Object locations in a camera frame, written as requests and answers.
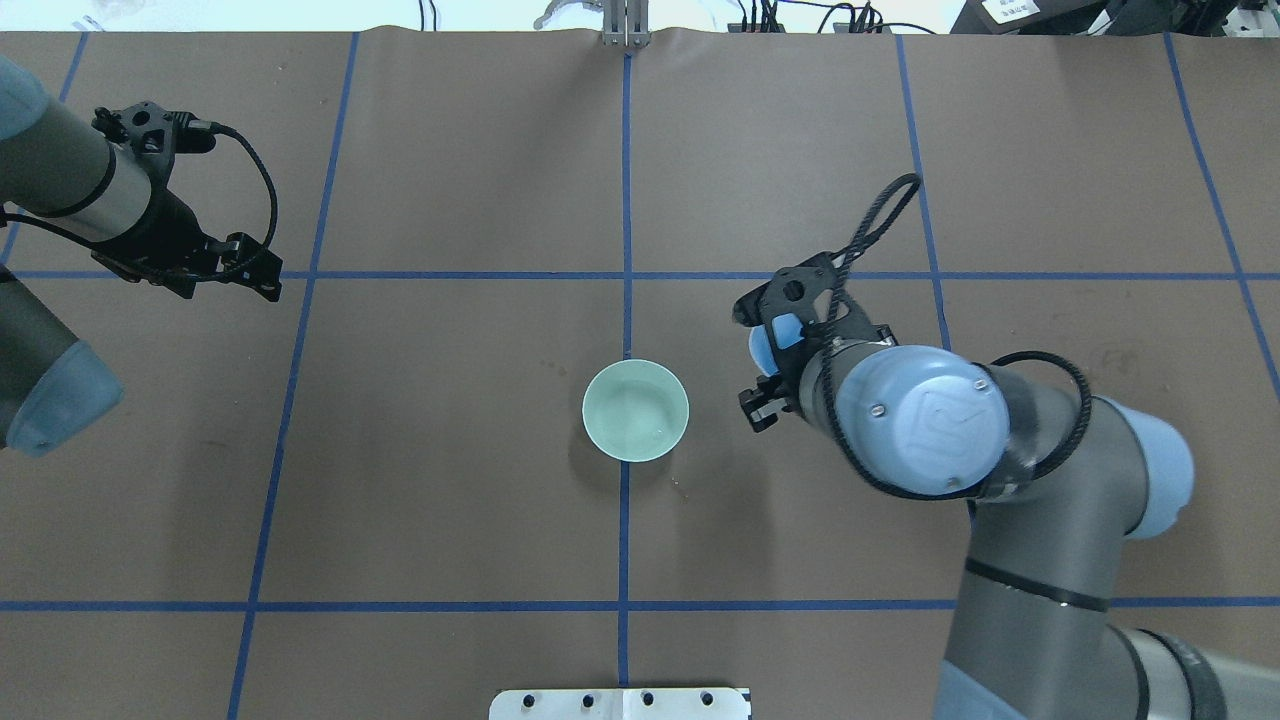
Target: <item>metal bracket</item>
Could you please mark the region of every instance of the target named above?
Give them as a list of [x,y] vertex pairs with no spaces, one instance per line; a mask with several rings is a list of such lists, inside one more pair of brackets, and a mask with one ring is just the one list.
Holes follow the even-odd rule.
[[493,698],[489,720],[750,720],[751,691],[650,688],[507,691]]
[[649,45],[649,0],[604,0],[602,38],[617,47]]

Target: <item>horizontal blue line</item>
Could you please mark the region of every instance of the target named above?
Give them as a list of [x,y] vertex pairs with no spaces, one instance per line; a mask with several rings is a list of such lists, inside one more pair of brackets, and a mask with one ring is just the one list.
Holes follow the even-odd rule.
[[[113,279],[106,270],[14,270],[19,279]],[[637,281],[767,281],[773,273],[748,270],[689,270],[689,272],[636,272]],[[855,281],[928,281],[928,272],[872,270],[850,273]],[[1055,273],[1055,272],[983,272],[943,270],[938,277],[946,281],[1238,281],[1235,273]],[[1280,273],[1244,273],[1247,281],[1280,281]],[[591,270],[284,270],[282,279],[317,281],[621,281],[622,272]]]
[[[148,600],[6,600],[0,612],[244,612],[246,602]],[[955,610],[934,600],[548,600],[548,601],[285,601],[259,602],[257,612],[865,612]],[[1280,607],[1280,596],[1117,597],[1111,607]]]

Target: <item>white floor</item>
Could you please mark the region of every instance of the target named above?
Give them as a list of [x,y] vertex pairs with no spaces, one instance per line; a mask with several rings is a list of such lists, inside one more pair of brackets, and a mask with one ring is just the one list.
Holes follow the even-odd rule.
[[[750,0],[744,0],[750,9]],[[548,0],[435,0],[442,31],[532,31]],[[426,27],[431,10],[426,0]],[[876,0],[886,22],[946,32],[964,0]],[[741,19],[737,0],[650,0],[650,27],[723,32]],[[826,10],[782,1],[790,32],[813,32]],[[841,10],[833,20],[846,22]],[[599,9],[562,8],[545,29],[599,28]],[[419,27],[416,0],[0,0],[0,31],[355,31],[376,26]],[[910,28],[896,28],[916,32]]]

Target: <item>black band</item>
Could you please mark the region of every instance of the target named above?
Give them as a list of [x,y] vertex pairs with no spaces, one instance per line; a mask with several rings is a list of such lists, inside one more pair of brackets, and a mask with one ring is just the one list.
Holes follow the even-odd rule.
[[102,193],[106,192],[108,186],[115,179],[115,146],[110,142],[106,143],[106,172],[102,174],[102,179],[97,181],[97,187],[92,192],[84,196],[83,200],[72,205],[70,208],[63,208],[52,213],[41,213],[41,218],[65,218],[67,215],[73,215],[79,213],[84,208],[92,205]]
[[1217,682],[1217,673],[1204,660],[1198,650],[1190,643],[1174,635],[1153,633],[1151,630],[1138,630],[1147,633],[1156,642],[1165,646],[1165,650],[1178,661],[1178,667],[1187,679],[1187,692],[1192,698],[1190,720],[1225,720],[1226,696],[1222,694],[1222,685]]
[[964,561],[964,569],[980,578],[987,578],[995,583],[1002,585],[1009,585],[1011,588],[1020,589],[1030,594],[1038,594],[1043,598],[1052,600],[1053,602],[1070,605],[1071,607],[1079,607],[1080,610],[1092,610],[1094,612],[1106,612],[1107,607],[1111,606],[1111,601],[1103,597],[1094,597],[1092,594],[1078,593],[1075,591],[1069,591],[1066,588],[1060,588],[1057,585],[1050,585],[1047,583],[1041,583],[1030,578],[1024,578],[1015,573],[1007,570],[1001,570],[1000,568],[993,568],[986,562],[979,562],[973,557],[966,557]]
[[1134,714],[1134,720],[1147,720],[1147,715],[1151,714],[1151,683],[1147,680],[1147,669],[1143,667],[1142,657],[1138,657],[1138,648],[1133,647],[1133,641],[1129,639],[1129,635],[1124,634],[1124,630],[1115,625],[1107,625],[1107,629],[1120,639],[1120,644],[1129,653],[1129,660],[1133,661],[1133,670],[1138,675],[1138,712]]

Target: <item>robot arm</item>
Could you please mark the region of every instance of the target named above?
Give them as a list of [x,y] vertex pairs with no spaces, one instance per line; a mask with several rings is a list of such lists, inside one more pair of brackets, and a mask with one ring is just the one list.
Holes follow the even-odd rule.
[[[1053,355],[977,365],[901,346],[846,293],[849,265],[919,183],[895,181],[847,247],[778,270],[733,316],[751,328],[763,373],[739,397],[756,432],[795,413],[877,489],[972,502],[934,717],[1275,717],[1280,674],[1107,625],[1124,541],[1162,533],[1190,500],[1192,455],[1172,427],[1094,398]],[[890,219],[869,231],[899,191]],[[1079,397],[1004,366],[1019,360],[1060,365]]]
[[[207,152],[216,136],[239,142],[271,201],[261,243],[244,233],[218,241],[168,190],[175,155]],[[0,55],[0,227],[19,222],[60,234],[129,282],[189,299],[202,282],[236,283],[280,297],[276,197],[266,168],[236,129],[170,113],[154,102],[96,110],[92,127],[49,96],[29,72]],[[115,406],[119,380],[0,265],[0,448],[32,456],[58,447]]]

